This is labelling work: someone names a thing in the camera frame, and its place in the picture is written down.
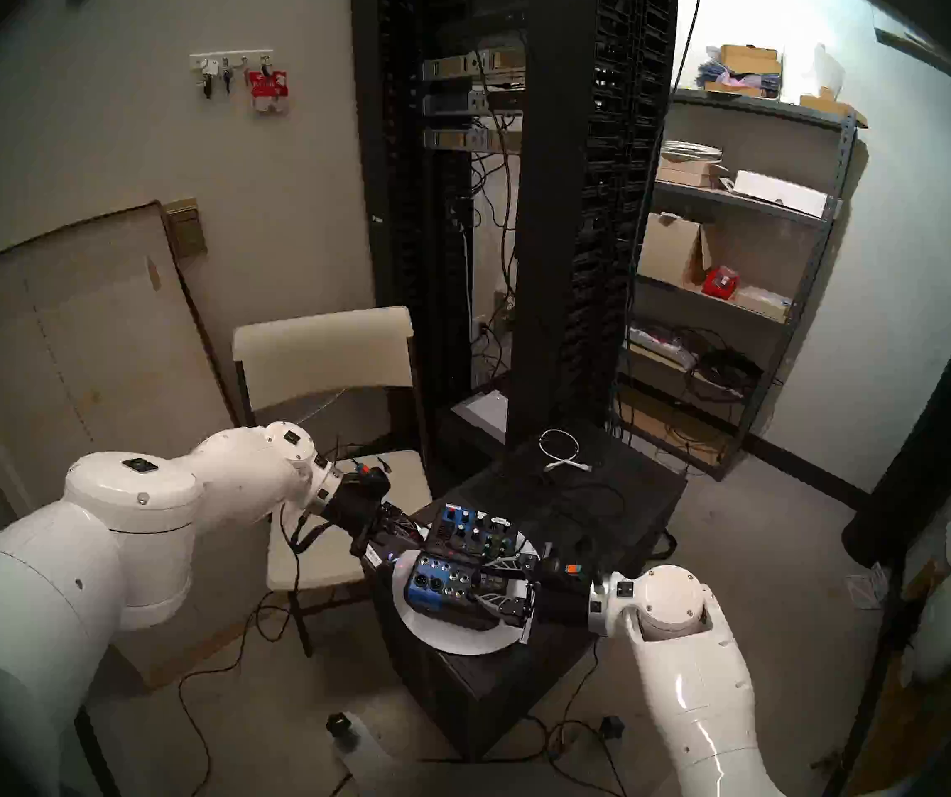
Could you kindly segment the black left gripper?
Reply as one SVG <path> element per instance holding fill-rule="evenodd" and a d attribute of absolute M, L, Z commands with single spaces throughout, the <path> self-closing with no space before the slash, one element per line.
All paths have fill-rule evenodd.
<path fill-rule="evenodd" d="M 349 554 L 363 570 L 392 565 L 408 550 L 422 550 L 426 530 L 407 513 L 383 503 L 390 480 L 380 467 L 361 465 L 341 477 L 324 507 L 324 520 L 350 535 Z"/>

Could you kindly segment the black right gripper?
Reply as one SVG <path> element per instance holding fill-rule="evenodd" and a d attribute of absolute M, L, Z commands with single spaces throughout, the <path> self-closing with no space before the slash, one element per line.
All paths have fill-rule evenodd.
<path fill-rule="evenodd" d="M 471 591 L 471 600 L 485 614 L 506 626 L 549 624 L 591 633 L 589 604 L 591 578 L 578 559 L 562 555 L 520 553 L 485 560 L 477 568 L 481 576 L 522 578 L 523 596 Z"/>

